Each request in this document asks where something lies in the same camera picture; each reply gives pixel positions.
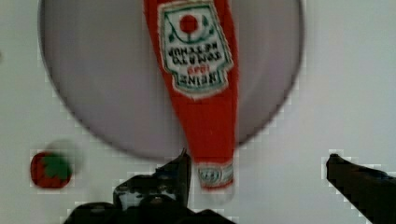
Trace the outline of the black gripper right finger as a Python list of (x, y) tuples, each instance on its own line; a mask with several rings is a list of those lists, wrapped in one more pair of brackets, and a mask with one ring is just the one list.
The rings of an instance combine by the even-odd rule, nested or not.
[(395, 177), (331, 154), (327, 180), (373, 224), (396, 224)]

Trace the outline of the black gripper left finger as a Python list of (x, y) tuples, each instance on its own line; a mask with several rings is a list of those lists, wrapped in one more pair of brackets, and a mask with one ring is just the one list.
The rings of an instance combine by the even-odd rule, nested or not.
[(138, 206), (148, 196), (166, 196), (183, 206), (189, 199), (191, 157), (184, 148), (181, 154), (157, 168), (152, 175), (135, 175), (113, 190), (113, 203), (126, 211)]

